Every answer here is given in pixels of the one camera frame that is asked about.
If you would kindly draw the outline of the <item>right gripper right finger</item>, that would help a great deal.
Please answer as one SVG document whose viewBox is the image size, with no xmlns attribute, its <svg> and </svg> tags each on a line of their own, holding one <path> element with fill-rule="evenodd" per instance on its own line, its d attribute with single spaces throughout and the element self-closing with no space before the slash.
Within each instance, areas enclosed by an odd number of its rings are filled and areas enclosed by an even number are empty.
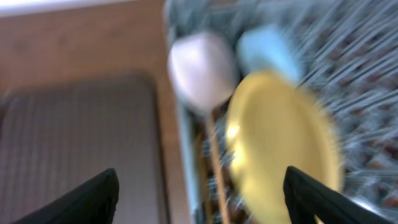
<svg viewBox="0 0 398 224">
<path fill-rule="evenodd" d="M 293 224 L 316 224 L 316 218 L 331 224 L 389 224 L 294 166 L 286 170 L 283 190 Z"/>
</svg>

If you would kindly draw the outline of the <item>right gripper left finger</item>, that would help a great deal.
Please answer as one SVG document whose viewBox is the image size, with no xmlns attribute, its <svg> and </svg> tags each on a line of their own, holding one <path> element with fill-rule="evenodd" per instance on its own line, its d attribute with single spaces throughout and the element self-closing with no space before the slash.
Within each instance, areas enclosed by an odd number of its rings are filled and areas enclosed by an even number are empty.
<svg viewBox="0 0 398 224">
<path fill-rule="evenodd" d="M 79 224 L 113 222 L 119 199 L 116 170 L 106 169 L 15 224 Z"/>
</svg>

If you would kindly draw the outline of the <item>wooden chopstick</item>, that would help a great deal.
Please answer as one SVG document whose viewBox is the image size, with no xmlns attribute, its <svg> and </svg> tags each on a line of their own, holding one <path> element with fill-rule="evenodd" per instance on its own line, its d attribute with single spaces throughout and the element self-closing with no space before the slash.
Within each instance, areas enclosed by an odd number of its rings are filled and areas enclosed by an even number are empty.
<svg viewBox="0 0 398 224">
<path fill-rule="evenodd" d="M 213 172 L 216 178 L 217 192 L 218 192 L 218 205 L 222 217 L 223 224 L 230 224 L 229 211 L 226 203 L 226 195 L 224 192 L 223 172 L 220 165 L 219 144 L 216 135 L 215 120 L 213 114 L 210 113 L 205 118 L 206 133 L 210 141 L 211 150 L 211 163 Z"/>
</svg>

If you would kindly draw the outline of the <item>yellow plate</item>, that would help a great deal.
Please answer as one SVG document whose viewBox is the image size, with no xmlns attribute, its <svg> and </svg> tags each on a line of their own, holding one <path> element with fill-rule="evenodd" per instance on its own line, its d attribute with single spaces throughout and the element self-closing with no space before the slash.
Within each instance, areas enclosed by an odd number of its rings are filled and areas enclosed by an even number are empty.
<svg viewBox="0 0 398 224">
<path fill-rule="evenodd" d="M 290 166 L 342 189 L 335 129 L 308 91 L 276 72 L 254 72 L 238 85 L 226 117 L 229 173 L 256 223 L 290 222 L 283 191 Z"/>
</svg>

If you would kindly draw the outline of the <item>blue bowl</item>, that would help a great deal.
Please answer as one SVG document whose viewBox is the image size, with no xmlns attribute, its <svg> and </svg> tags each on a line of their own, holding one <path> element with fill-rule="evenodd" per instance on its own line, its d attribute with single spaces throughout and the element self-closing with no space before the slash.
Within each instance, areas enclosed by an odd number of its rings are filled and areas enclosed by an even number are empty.
<svg viewBox="0 0 398 224">
<path fill-rule="evenodd" d="M 272 70 L 296 85 L 303 77 L 302 64 L 294 56 L 290 40 L 274 24 L 244 31 L 236 44 L 236 56 L 244 76 Z"/>
</svg>

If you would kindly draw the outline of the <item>pink bowl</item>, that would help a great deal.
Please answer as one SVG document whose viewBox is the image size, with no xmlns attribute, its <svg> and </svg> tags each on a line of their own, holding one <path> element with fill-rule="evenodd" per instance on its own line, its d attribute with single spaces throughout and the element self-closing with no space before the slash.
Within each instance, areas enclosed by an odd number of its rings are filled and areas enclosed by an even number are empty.
<svg viewBox="0 0 398 224">
<path fill-rule="evenodd" d="M 167 66 L 177 97 L 198 114 L 209 114 L 226 102 L 239 83 L 233 50 L 214 32 L 177 39 Z"/>
</svg>

